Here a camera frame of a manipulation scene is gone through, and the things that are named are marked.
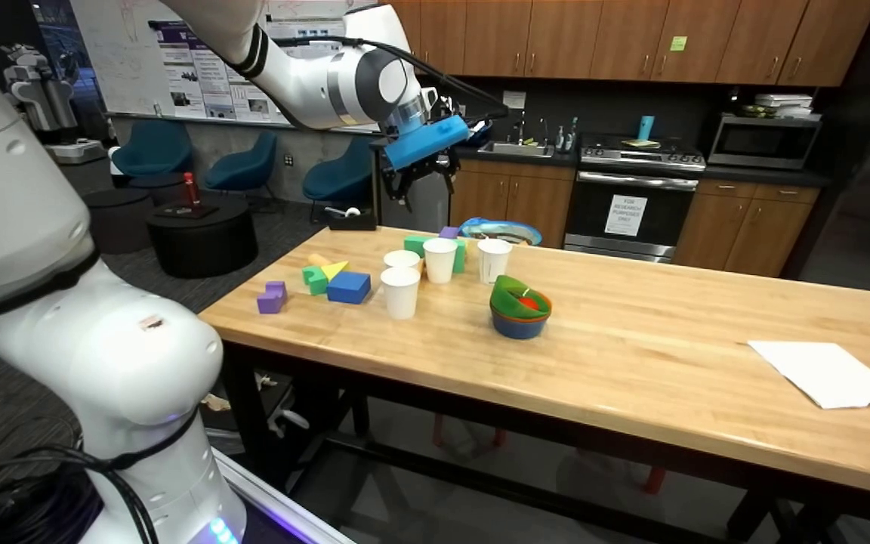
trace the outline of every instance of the white paper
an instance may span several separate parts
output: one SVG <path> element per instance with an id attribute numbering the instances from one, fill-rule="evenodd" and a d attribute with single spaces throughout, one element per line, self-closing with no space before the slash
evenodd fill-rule
<path id="1" fill-rule="evenodd" d="M 646 196 L 613 193 L 604 233 L 638 236 L 646 212 Z"/>
<path id="2" fill-rule="evenodd" d="M 870 370 L 829 342 L 750 342 L 782 379 L 818 409 L 870 409 Z"/>

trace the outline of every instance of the small object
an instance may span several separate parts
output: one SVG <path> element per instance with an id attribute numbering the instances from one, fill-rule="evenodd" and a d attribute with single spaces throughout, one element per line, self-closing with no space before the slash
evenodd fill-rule
<path id="1" fill-rule="evenodd" d="M 490 296 L 492 325 L 508 338 L 536 338 L 553 314 L 553 301 L 509 276 L 498 276 Z"/>
<path id="2" fill-rule="evenodd" d="M 258 296 L 258 312 L 260 312 L 260 314 L 280 314 L 283 301 L 287 301 L 287 292 L 283 292 L 283 291 L 264 291 L 264 292 Z"/>
<path id="3" fill-rule="evenodd" d="M 189 169 L 183 171 L 183 186 L 188 186 L 188 205 L 197 209 L 199 205 L 199 191 L 197 191 L 197 179 L 193 179 Z"/>
<path id="4" fill-rule="evenodd" d="M 432 236 L 405 236 L 405 248 L 415 252 L 418 258 L 426 258 L 426 240 Z"/>
<path id="5" fill-rule="evenodd" d="M 383 262 L 383 268 L 424 273 L 424 258 L 418 258 L 415 252 L 387 252 L 382 262 Z"/>
<path id="6" fill-rule="evenodd" d="M 264 291 L 273 291 L 273 292 L 283 292 L 283 296 L 287 296 L 287 284 L 283 284 L 283 280 L 266 280 Z"/>
<path id="7" fill-rule="evenodd" d="M 327 287 L 330 301 L 359 305 L 372 292 L 372 276 L 363 273 L 340 273 Z"/>
<path id="8" fill-rule="evenodd" d="M 689 45 L 689 36 L 673 36 L 671 38 L 671 51 L 686 51 L 686 45 Z"/>
<path id="9" fill-rule="evenodd" d="M 503 240 L 480 240 L 477 242 L 477 260 L 480 260 L 480 280 L 492 284 L 508 268 L 508 258 L 513 254 L 513 244 Z"/>
<path id="10" fill-rule="evenodd" d="M 649 142 L 653 138 L 653 125 L 654 125 L 654 114 L 641 114 L 638 142 Z"/>
<path id="11" fill-rule="evenodd" d="M 343 268 L 347 268 L 343 260 L 338 260 L 338 262 L 323 262 L 323 266 L 321 266 L 321 273 L 327 276 L 327 280 L 331 280 L 331 278 L 340 276 Z"/>
<path id="12" fill-rule="evenodd" d="M 420 284 L 418 268 L 383 268 L 382 273 L 382 301 L 391 318 L 397 320 L 411 320 L 418 312 L 418 284 Z"/>
<path id="13" fill-rule="evenodd" d="M 466 262 L 469 262 L 469 240 L 456 240 L 456 260 L 453 260 L 453 276 L 462 276 L 466 273 Z"/>
<path id="14" fill-rule="evenodd" d="M 312 296 L 323 296 L 330 284 L 321 266 L 304 266 L 301 280 L 308 284 Z"/>
<path id="15" fill-rule="evenodd" d="M 426 240 L 426 276 L 432 284 L 453 280 L 456 248 L 453 240 Z"/>

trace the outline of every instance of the kitchen cabinet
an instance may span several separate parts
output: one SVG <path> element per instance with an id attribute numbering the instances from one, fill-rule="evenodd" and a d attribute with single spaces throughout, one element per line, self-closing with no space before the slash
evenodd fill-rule
<path id="1" fill-rule="evenodd" d="M 546 162 L 462 160 L 453 186 L 453 225 L 469 216 L 519 221 L 537 227 L 544 244 L 562 244 L 574 169 Z"/>
<path id="2" fill-rule="evenodd" d="M 817 186 L 701 180 L 677 262 L 779 276 L 817 196 Z"/>
<path id="3" fill-rule="evenodd" d="M 466 71 L 469 20 L 462 19 L 462 4 L 397 0 L 397 11 L 418 56 L 453 75 Z"/>
<path id="4" fill-rule="evenodd" d="M 653 78 L 715 80 L 740 0 L 671 0 Z"/>
<path id="5" fill-rule="evenodd" d="M 600 0 L 588 78 L 649 78 L 671 0 Z"/>
<path id="6" fill-rule="evenodd" d="M 870 25 L 870 0 L 809 0 L 779 85 L 839 86 Z"/>
<path id="7" fill-rule="evenodd" d="M 466 75 L 587 78 L 600 0 L 466 0 Z"/>
<path id="8" fill-rule="evenodd" d="M 805 0 L 740 0 L 715 80 L 777 85 Z"/>

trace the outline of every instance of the white cup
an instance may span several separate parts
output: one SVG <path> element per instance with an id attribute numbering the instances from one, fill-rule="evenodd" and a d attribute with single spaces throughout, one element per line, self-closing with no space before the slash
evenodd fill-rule
<path id="1" fill-rule="evenodd" d="M 456 242 L 453 240 L 426 240 L 426 276 L 432 284 L 453 280 Z"/>
<path id="2" fill-rule="evenodd" d="M 480 280 L 492 284 L 508 268 L 508 258 L 513 254 L 513 244 L 503 240 L 480 240 L 477 242 L 477 262 L 480 262 Z"/>
<path id="3" fill-rule="evenodd" d="M 383 268 L 418 268 L 418 273 L 424 273 L 424 258 L 418 258 L 415 252 L 387 252 L 383 254 Z"/>
<path id="4" fill-rule="evenodd" d="M 383 268 L 382 273 L 382 301 L 391 318 L 411 320 L 418 307 L 418 268 Z"/>

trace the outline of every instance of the purple block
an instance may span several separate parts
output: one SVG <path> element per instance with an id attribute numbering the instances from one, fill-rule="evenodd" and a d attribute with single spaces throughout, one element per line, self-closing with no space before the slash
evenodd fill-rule
<path id="1" fill-rule="evenodd" d="M 280 291 L 264 291 L 264 292 L 258 296 L 258 312 L 260 312 L 260 314 L 280 314 L 283 300 L 287 300 L 287 292 L 280 292 Z"/>
<path id="2" fill-rule="evenodd" d="M 287 284 L 283 280 L 266 280 L 266 291 L 287 296 Z"/>

